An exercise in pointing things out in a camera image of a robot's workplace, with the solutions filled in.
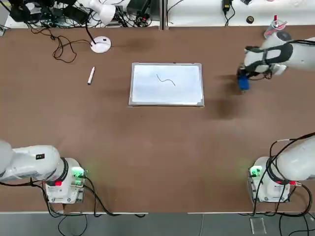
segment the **whiteboard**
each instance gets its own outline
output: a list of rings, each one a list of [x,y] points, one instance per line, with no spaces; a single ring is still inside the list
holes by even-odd
[[[129,105],[204,106],[201,64],[133,63]]]

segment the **gray floor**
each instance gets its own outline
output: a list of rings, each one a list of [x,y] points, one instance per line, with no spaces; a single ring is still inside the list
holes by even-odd
[[[0,231],[3,236],[58,236],[57,226],[61,218],[48,214],[0,214]],[[310,229],[315,222],[307,216]],[[152,213],[144,218],[133,215],[100,218],[88,216],[88,228],[84,236],[199,236],[201,214]],[[268,236],[279,236],[279,217],[264,217]],[[66,236],[78,235],[84,229],[84,216],[68,217],[61,224]],[[303,218],[282,220],[283,236],[295,230],[306,229]],[[252,235],[248,216],[237,214],[205,214],[202,236],[250,236]],[[306,232],[292,236],[306,236]]]

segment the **green light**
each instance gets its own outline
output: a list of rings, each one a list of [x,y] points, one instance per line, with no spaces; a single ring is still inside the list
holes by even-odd
[[[83,177],[84,170],[81,167],[72,167],[73,176],[75,177]]]
[[[251,172],[253,177],[259,177],[261,170],[262,170],[261,166],[253,166],[253,167],[251,167],[250,172]]]

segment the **desk lamp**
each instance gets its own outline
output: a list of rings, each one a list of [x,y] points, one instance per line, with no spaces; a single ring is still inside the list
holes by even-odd
[[[116,7],[114,5],[101,4],[98,0],[90,0],[89,8],[98,13],[99,19],[102,21],[104,25],[110,23],[116,13]],[[88,30],[87,21],[85,24],[85,28],[92,40],[91,49],[94,52],[105,53],[110,49],[110,47],[112,46],[112,42],[108,37],[98,36],[96,38],[93,38]]]

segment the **lamp base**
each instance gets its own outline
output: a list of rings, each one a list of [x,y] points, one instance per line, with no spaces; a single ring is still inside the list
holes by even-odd
[[[105,53],[107,52],[110,47],[112,46],[112,42],[109,38],[105,36],[99,36],[94,39],[95,43],[91,42],[91,49],[95,53]]]

